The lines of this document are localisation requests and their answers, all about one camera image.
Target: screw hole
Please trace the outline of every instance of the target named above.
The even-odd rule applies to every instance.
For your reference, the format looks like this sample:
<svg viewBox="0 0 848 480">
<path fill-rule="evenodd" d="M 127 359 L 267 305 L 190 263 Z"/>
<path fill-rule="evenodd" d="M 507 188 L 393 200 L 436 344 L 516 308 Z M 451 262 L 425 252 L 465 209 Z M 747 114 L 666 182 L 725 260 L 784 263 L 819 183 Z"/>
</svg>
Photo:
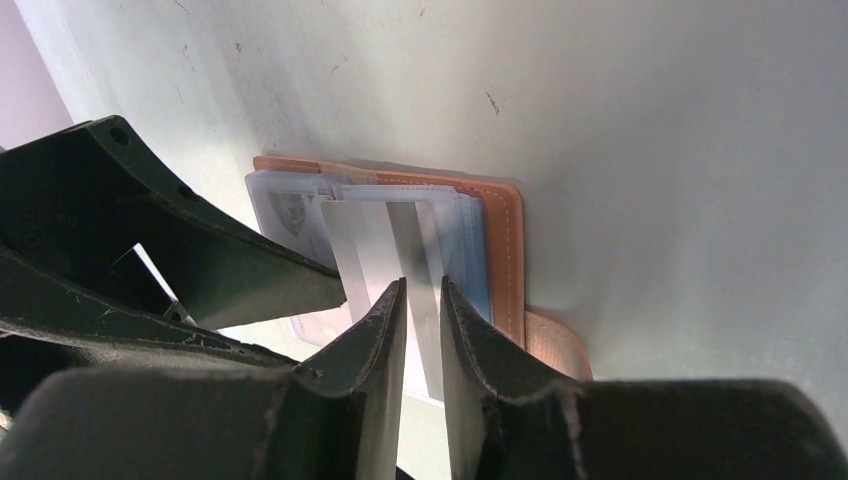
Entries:
<svg viewBox="0 0 848 480">
<path fill-rule="evenodd" d="M 120 128 L 113 128 L 109 130 L 109 135 L 112 136 L 112 140 L 118 142 L 121 145 L 129 145 L 130 137 L 127 136 L 127 132 L 121 130 Z"/>
<path fill-rule="evenodd" d="M 180 185 L 179 187 L 177 187 L 177 191 L 180 193 L 180 195 L 193 202 L 200 200 L 200 195 L 194 193 L 194 190 L 189 188 L 188 185 Z"/>
</svg>

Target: white table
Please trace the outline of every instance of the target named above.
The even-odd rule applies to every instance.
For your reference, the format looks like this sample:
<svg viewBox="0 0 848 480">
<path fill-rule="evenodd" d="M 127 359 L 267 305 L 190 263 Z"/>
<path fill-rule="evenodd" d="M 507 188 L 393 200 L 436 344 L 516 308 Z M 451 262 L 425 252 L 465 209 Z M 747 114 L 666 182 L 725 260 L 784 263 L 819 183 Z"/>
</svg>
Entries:
<svg viewBox="0 0 848 480">
<path fill-rule="evenodd" d="M 236 218 L 261 152 L 503 178 L 598 377 L 783 378 L 848 439 L 843 1 L 18 4 L 75 120 Z"/>
</svg>

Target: brown leather wallet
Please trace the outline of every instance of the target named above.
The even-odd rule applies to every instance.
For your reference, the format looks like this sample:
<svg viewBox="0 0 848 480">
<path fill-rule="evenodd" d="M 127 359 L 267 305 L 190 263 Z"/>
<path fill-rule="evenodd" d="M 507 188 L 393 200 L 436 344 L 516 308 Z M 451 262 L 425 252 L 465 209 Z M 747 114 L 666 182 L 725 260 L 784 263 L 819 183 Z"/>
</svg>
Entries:
<svg viewBox="0 0 848 480">
<path fill-rule="evenodd" d="M 592 377 L 588 356 L 579 338 L 565 325 L 524 307 L 524 211 L 521 195 L 512 185 L 476 179 L 369 170 L 334 162 L 258 156 L 255 170 L 338 173 L 362 185 L 450 186 L 482 201 L 486 257 L 495 328 L 510 340 L 573 378 Z"/>
</svg>

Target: card holder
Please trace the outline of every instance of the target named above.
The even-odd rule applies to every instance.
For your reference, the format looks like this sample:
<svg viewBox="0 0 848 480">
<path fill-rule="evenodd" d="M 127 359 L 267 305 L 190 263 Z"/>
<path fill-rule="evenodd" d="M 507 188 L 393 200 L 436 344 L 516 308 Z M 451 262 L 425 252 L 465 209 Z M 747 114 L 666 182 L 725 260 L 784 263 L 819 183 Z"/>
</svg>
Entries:
<svg viewBox="0 0 848 480">
<path fill-rule="evenodd" d="M 360 185 L 449 186 L 458 193 L 480 199 L 495 328 L 548 366 L 576 379 L 592 378 L 588 355 L 580 339 L 557 320 L 525 311 L 524 212 L 521 195 L 512 185 L 265 155 L 255 157 L 253 166 L 257 171 L 339 174 Z"/>
</svg>

